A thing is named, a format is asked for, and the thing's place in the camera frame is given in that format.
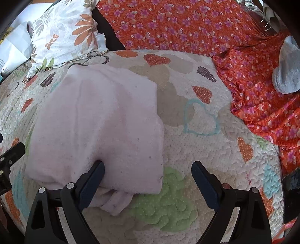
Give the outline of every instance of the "white floral pillow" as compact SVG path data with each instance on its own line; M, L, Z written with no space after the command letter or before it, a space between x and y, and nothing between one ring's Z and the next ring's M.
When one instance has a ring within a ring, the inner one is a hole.
M32 24L32 67L27 79L38 71L84 59L90 52L107 52L105 36L97 31L92 9L99 0L62 0Z

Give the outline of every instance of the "orange flower print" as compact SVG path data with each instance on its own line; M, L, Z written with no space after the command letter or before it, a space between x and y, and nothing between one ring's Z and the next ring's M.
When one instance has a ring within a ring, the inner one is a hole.
M82 14L80 15L84 20L80 20L76 26L81 26L79 28L77 28L76 30L74 30L72 32L72 35L79 35L75 42L74 42L74 46L77 46L81 43L83 43L83 41L87 38L87 44L88 47L90 47L92 41L94 42L94 45L96 48L98 48L98 44L96 41L96 38L94 36L94 20L91 16L87 15L87 14Z
M53 34L53 38L45 44L45 47L47 47L48 50L50 50L51 45L58 39L58 35Z

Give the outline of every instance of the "bed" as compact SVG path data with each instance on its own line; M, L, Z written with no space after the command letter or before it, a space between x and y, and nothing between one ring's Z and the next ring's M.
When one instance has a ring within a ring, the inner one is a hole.
M118 216L87 208L84 216L100 243L196 243L214 211L209 209L192 176L200 160L221 182L237 189L257 187L269 216L272 236L282 227L283 193L278 147L250 132L230 112L231 92L219 79L210 57L165 50L123 50L76 61L126 68L157 84L157 110L164 123L164 178L159 195L136 195ZM1 200L25 233L30 208L40 186L24 176L30 137L45 98L65 76L69 63L23 78L24 63L0 89L0 131L5 152L21 141L26 154L12 168L12 190ZM60 218L69 243L74 243L63 211ZM238 211L223 237L229 240Z

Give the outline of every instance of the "pink garment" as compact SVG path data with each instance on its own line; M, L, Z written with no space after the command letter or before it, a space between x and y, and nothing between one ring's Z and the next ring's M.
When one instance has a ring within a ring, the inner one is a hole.
M135 193L158 194L164 128L156 86L127 69L70 67L39 111L26 175L49 190L60 189L101 160L105 175L90 206L112 215Z

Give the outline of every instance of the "teal heart outline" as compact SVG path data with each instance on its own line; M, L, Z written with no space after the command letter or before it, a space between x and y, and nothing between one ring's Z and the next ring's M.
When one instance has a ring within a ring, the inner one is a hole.
M193 103L198 103L198 104L200 104L201 107L204 108L205 113L206 113L207 115L210 115L210 116L213 117L213 119L214 119L215 122L216 122L216 128L214 129L213 132L210 132L210 133L208 133L208 134L204 134L204 133L198 133L198 132L196 132L196 131L194 131L194 130L188 129L187 110L188 110L189 105L191 105L191 104L193 104ZM184 128L183 128L183 133L192 133L192 134L195 134L195 135L197 135L197 136L213 136L213 135L216 135L216 134L219 134L219 133L220 133L220 124L219 124L219 121L218 121L217 117L216 117L215 115L210 114L210 113L207 112L206 106L205 106L205 104L204 104L203 102L201 102L201 100L195 99L195 98L188 100L187 104L185 105L185 109L184 109L184 112L183 112L183 113L184 113L184 123L185 123L185 124L184 124Z

